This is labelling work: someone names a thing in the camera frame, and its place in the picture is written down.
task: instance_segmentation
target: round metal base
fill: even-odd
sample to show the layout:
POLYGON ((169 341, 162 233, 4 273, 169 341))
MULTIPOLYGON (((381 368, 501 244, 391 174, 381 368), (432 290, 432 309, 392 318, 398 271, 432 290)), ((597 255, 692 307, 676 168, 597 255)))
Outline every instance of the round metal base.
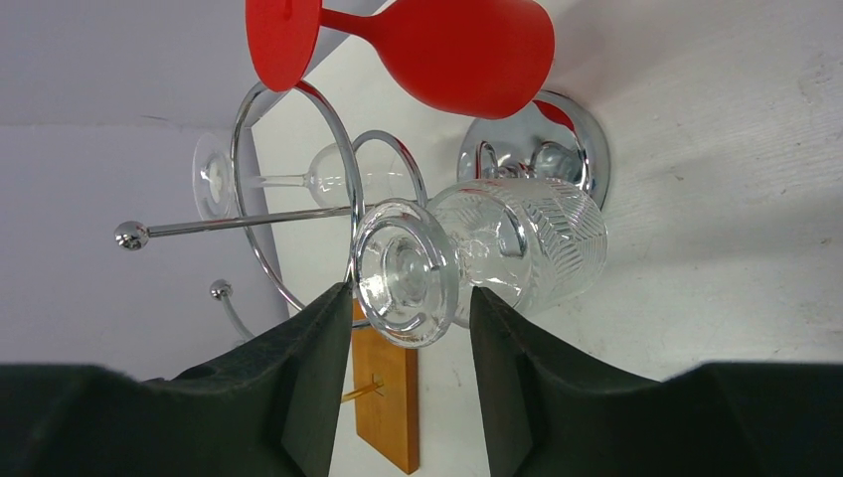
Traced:
POLYGON ((594 117, 571 99, 542 90, 510 117, 476 119, 460 147, 457 181, 480 177, 476 157, 484 141, 494 149, 498 166, 575 184, 603 208, 610 173, 608 143, 594 117))

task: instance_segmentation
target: silver ball knob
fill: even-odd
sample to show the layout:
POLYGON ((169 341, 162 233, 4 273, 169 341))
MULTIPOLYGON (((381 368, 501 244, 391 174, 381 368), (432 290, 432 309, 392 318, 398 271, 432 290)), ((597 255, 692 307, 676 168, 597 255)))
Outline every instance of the silver ball knob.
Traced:
POLYGON ((234 293, 235 290, 226 279, 220 278, 211 283, 211 296, 217 301, 221 301, 223 297, 232 296, 234 293))
POLYGON ((149 241, 149 229, 140 222, 124 222, 114 229, 114 239, 121 248, 140 250, 149 241))

